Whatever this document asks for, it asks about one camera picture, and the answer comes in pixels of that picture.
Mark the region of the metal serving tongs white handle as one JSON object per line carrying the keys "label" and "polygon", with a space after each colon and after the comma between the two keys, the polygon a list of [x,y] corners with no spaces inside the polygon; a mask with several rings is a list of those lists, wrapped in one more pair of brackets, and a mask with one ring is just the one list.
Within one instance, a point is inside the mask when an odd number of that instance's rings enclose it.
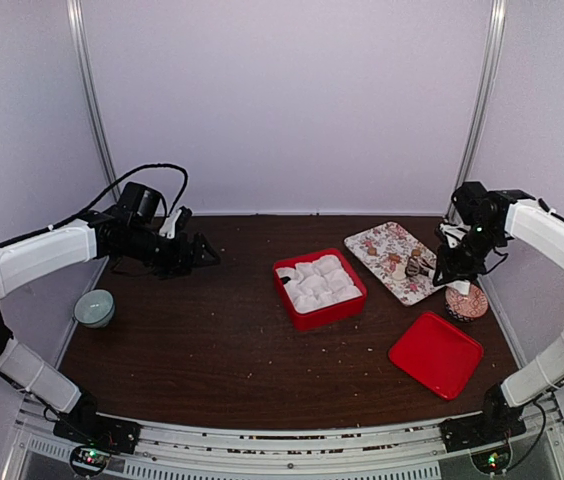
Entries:
{"label": "metal serving tongs white handle", "polygon": [[[434,265],[429,264],[421,257],[411,256],[407,259],[405,274],[408,278],[427,278],[432,285],[438,277]],[[447,288],[456,290],[460,295],[467,296],[470,293],[471,284],[467,280],[456,280],[445,283]]]}

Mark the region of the red square tin box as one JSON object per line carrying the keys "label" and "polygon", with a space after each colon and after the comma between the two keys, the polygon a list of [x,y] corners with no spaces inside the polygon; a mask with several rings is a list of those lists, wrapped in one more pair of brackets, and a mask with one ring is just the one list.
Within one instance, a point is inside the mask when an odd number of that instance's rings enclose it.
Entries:
{"label": "red square tin box", "polygon": [[[283,284],[283,275],[292,280]],[[336,248],[277,261],[273,280],[291,323],[299,331],[356,316],[367,299],[365,285]]]}

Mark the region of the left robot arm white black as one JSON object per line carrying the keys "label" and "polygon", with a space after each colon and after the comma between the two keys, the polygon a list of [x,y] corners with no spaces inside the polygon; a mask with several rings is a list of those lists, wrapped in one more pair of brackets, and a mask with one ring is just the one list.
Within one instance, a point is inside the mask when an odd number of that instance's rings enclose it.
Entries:
{"label": "left robot arm white black", "polygon": [[[104,257],[142,262],[162,278],[188,275],[219,264],[206,237],[182,231],[189,212],[179,209],[164,227],[152,227],[111,213],[89,211],[62,227],[0,246],[0,300],[13,291],[66,267]],[[106,424],[94,399],[35,351],[18,341],[0,309],[0,374],[44,402],[85,444],[99,442]]]}

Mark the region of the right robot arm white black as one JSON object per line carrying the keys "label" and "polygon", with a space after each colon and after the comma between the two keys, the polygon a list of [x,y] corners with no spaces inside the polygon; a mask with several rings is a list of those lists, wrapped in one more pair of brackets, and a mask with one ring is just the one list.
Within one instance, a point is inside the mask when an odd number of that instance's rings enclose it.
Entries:
{"label": "right robot arm white black", "polygon": [[[467,294],[471,282],[493,272],[488,256],[504,258],[505,247],[516,242],[512,266],[496,277],[498,286],[510,280],[530,294],[514,312],[564,314],[564,217],[522,190],[488,190],[478,181],[462,183],[452,195],[452,205],[459,220],[445,220],[437,228],[441,244],[434,285]],[[549,330],[555,340],[487,391],[483,411],[472,425],[481,440],[497,440],[519,420],[525,406],[564,386],[564,325],[550,321]]]}

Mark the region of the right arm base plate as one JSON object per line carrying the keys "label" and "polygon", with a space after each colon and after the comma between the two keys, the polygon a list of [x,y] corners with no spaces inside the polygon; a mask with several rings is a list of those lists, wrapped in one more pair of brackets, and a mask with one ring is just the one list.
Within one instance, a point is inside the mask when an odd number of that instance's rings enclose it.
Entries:
{"label": "right arm base plate", "polygon": [[482,414],[446,419],[439,429],[447,453],[468,453],[477,471],[490,476],[503,474],[513,464],[511,440],[526,433],[521,420],[500,432],[487,431]]}

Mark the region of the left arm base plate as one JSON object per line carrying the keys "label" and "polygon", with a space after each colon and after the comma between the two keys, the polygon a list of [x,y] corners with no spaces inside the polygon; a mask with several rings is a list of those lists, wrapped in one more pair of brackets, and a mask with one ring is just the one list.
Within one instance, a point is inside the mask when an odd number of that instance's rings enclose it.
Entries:
{"label": "left arm base plate", "polygon": [[56,437],[72,441],[76,446],[69,453],[69,466],[82,478],[104,472],[115,455],[133,454],[139,441],[141,426],[137,422],[101,415],[90,426],[60,417],[53,427]]}

